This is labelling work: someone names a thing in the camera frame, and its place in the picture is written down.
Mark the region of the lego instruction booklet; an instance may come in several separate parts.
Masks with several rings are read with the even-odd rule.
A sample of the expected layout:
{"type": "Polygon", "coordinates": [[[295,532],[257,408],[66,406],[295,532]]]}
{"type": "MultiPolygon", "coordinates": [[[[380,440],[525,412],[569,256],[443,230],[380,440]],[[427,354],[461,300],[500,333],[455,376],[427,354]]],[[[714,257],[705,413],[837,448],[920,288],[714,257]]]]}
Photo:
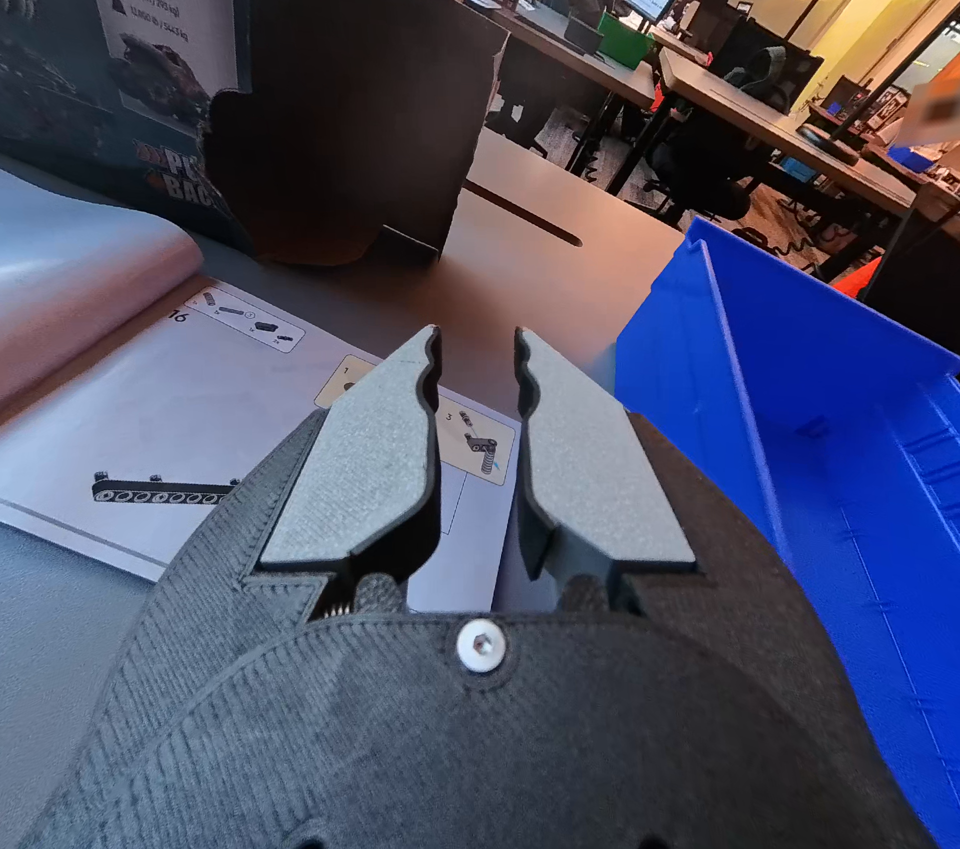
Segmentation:
{"type": "Polygon", "coordinates": [[[201,274],[138,210],[2,172],[2,527],[158,581],[203,519],[380,358],[201,274]]]}

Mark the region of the grey office desk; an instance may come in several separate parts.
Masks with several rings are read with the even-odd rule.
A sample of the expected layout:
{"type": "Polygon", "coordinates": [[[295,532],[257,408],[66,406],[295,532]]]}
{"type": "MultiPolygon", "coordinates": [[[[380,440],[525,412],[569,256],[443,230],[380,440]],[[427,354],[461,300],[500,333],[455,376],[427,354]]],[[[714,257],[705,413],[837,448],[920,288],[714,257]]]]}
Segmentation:
{"type": "Polygon", "coordinates": [[[495,91],[501,107],[488,112],[486,128],[526,150],[542,151],[537,135],[553,111],[569,103],[570,83],[587,83],[602,94],[598,106],[584,110],[587,123],[565,168],[594,182],[595,159],[620,110],[629,104],[650,111],[656,86],[652,66],[640,62],[631,69],[599,53],[578,52],[563,38],[568,20],[544,7],[521,12],[480,8],[478,0],[466,4],[508,33],[495,91]]]}
{"type": "Polygon", "coordinates": [[[830,195],[769,161],[749,173],[753,181],[813,213],[820,221],[817,233],[831,225],[850,233],[849,242],[818,267],[819,279],[831,282],[869,251],[889,247],[915,199],[904,183],[867,160],[849,165],[823,152],[798,133],[800,125],[790,116],[750,98],[672,49],[659,52],[659,64],[666,102],[684,99],[762,146],[795,159],[840,192],[830,195]]]}

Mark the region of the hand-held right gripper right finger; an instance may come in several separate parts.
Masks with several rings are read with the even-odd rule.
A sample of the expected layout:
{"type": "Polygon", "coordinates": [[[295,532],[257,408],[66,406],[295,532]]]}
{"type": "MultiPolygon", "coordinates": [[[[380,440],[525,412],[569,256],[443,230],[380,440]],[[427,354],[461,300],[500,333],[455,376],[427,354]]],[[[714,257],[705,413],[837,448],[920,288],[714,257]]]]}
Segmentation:
{"type": "Polygon", "coordinates": [[[629,413],[532,329],[514,332],[521,416],[514,504],[528,579],[562,597],[601,591],[642,611],[634,578],[687,575],[697,558],[629,413]]]}

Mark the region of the black round lamp base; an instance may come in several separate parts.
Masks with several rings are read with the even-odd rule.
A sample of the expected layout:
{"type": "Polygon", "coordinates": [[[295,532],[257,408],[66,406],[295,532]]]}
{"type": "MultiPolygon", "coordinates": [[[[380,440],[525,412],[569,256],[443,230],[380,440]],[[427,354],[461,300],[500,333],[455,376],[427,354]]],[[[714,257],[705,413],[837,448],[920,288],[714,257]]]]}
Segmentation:
{"type": "Polygon", "coordinates": [[[812,123],[802,123],[798,125],[796,131],[797,134],[810,143],[811,146],[818,148],[826,155],[847,166],[855,166],[860,159],[860,155],[856,149],[848,146],[842,139],[834,138],[826,130],[812,123]]]}

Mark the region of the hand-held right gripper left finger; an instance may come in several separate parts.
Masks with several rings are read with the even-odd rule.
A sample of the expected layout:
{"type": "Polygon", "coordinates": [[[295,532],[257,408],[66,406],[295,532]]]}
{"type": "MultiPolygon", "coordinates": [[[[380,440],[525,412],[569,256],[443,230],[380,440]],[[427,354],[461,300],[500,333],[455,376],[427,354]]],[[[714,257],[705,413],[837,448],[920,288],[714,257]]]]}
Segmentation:
{"type": "Polygon", "coordinates": [[[405,583],[440,542],[442,333],[427,325],[336,399],[260,552],[269,572],[405,583]]]}

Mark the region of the orange object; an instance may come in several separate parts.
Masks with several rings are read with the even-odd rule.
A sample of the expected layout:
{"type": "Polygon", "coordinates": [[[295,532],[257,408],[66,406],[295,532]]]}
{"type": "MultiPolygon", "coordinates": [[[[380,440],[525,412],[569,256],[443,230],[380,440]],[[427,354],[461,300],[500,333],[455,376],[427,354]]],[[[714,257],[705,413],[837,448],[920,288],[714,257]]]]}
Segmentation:
{"type": "Polygon", "coordinates": [[[883,262],[883,256],[877,256],[849,274],[836,279],[832,287],[848,298],[857,300],[867,289],[877,268],[883,262]]]}

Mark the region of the black office chair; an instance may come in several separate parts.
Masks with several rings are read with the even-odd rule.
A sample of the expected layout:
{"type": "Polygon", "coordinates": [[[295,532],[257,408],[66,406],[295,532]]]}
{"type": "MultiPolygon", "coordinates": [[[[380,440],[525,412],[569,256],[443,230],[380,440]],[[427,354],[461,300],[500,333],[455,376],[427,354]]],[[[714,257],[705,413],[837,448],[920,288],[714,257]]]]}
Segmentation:
{"type": "MultiPolygon", "coordinates": [[[[731,69],[724,82],[779,114],[789,111],[785,81],[788,52],[780,45],[755,52],[747,63],[731,69]]],[[[739,181],[768,162],[773,148],[701,108],[689,109],[652,146],[646,161],[655,185],[664,192],[659,219],[674,229],[686,212],[705,213],[730,221],[743,219],[751,197],[739,181]]]]}

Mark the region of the dark lego set box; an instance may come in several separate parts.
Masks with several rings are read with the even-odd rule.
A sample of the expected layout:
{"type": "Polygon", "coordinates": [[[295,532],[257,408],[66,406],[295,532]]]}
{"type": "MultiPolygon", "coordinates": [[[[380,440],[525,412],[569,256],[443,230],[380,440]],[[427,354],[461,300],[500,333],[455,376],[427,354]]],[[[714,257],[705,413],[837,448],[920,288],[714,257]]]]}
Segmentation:
{"type": "Polygon", "coordinates": [[[2,154],[245,252],[444,253],[507,33],[457,0],[1,0],[2,154]]]}

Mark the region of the green plastic bin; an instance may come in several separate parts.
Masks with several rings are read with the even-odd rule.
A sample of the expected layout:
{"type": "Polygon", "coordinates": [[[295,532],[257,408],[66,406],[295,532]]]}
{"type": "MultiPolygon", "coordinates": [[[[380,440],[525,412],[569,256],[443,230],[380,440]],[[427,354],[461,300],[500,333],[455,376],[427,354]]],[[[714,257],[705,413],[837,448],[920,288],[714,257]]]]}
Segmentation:
{"type": "Polygon", "coordinates": [[[656,45],[651,35],[627,26],[608,12],[601,15],[597,31],[601,36],[598,54],[630,71],[635,71],[656,45]]]}

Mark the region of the large blue plastic bin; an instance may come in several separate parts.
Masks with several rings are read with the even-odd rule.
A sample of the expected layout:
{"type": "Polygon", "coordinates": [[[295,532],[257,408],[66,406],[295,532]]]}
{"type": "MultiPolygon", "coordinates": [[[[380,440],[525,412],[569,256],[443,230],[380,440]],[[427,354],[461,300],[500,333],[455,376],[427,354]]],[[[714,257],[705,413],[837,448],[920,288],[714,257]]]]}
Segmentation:
{"type": "Polygon", "coordinates": [[[750,518],[878,747],[959,844],[958,357],[696,219],[616,342],[614,395],[750,518]]]}

